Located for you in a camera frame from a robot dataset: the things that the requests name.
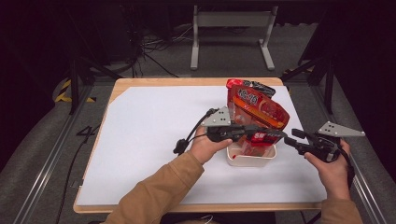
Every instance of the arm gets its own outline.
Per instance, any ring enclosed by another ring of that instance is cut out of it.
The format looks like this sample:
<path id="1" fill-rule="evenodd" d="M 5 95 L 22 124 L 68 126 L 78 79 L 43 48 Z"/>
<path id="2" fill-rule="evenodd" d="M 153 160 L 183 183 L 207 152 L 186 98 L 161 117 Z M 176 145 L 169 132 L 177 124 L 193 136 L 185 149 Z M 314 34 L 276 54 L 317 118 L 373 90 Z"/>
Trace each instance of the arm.
<path id="1" fill-rule="evenodd" d="M 341 147 L 350 154 L 347 142 L 341 140 Z M 347 185 L 347 161 L 340 156 L 337 161 L 326 163 L 307 152 L 305 158 L 317 169 L 320 181 L 327 192 L 327 199 L 322 202 L 321 223 L 362 223 L 356 204 L 350 199 Z"/>
<path id="2" fill-rule="evenodd" d="M 195 136 L 203 133 L 201 127 Z M 161 217 L 178 205 L 196 183 L 204 172 L 203 164 L 231 142 L 213 143 L 206 136 L 194 139 L 189 151 L 137 183 L 105 223 L 160 223 Z"/>

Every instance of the gray carpet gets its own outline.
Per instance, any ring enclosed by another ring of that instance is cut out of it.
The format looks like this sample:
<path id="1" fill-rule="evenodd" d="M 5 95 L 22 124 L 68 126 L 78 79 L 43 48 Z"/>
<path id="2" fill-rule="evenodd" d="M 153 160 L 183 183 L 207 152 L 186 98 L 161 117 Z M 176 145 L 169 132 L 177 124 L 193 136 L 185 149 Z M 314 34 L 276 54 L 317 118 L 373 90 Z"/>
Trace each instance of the gray carpet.
<path id="1" fill-rule="evenodd" d="M 149 55 L 167 70 L 180 77 L 280 77 L 286 69 L 297 66 L 309 37 L 315 30 L 315 25 L 275 27 L 269 44 L 269 50 L 276 67 L 268 71 L 259 49 L 257 39 L 260 30 L 247 29 L 242 34 L 234 34 L 226 29 L 213 29 L 202 32 L 200 61 L 197 71 L 190 70 L 191 41 L 184 40 L 162 51 L 153 51 Z M 151 59 L 139 58 L 134 66 L 139 77 L 171 77 Z M 117 68 L 122 64 L 113 64 Z M 121 74 L 131 77 L 131 70 Z M 317 130 L 325 121 L 335 119 L 339 124 L 360 129 L 353 109 L 335 80 L 333 93 L 333 116 L 326 113 L 321 105 L 323 83 L 319 88 L 309 87 L 305 75 L 297 76 L 285 83 L 290 86 L 291 99 L 296 107 L 299 118 L 306 131 Z M 84 103 L 72 126 L 70 134 L 65 139 L 62 155 L 49 177 L 47 186 L 35 204 L 28 223 L 55 223 L 58 209 L 63 197 L 64 181 L 75 153 L 83 136 L 76 134 L 87 126 L 95 127 L 101 123 L 108 97 L 114 83 L 107 77 L 97 78 L 90 92 L 96 97 L 96 103 Z M 20 211 L 35 178 L 41 170 L 48 155 L 55 145 L 64 123 L 69 118 L 70 103 L 59 102 L 33 128 L 10 159 L 6 168 L 0 174 L 0 223 L 12 223 Z M 74 163 L 69 184 L 80 183 L 88 159 L 91 155 L 95 136 L 82 145 Z M 353 148 L 356 160 L 365 180 L 374 195 L 375 202 L 388 223 L 396 222 L 396 188 L 385 169 L 382 167 L 374 150 L 367 139 L 347 139 Z M 60 223 L 88 223 L 93 220 L 104 220 L 106 214 L 80 215 L 73 211 L 73 203 L 78 189 L 67 188 Z M 371 217 L 367 212 L 367 204 L 362 199 L 361 192 L 352 188 L 353 200 L 357 203 L 364 223 L 384 223 Z M 313 217 L 318 211 L 304 211 L 306 219 Z M 276 212 L 276 223 L 304 223 L 299 211 Z"/>

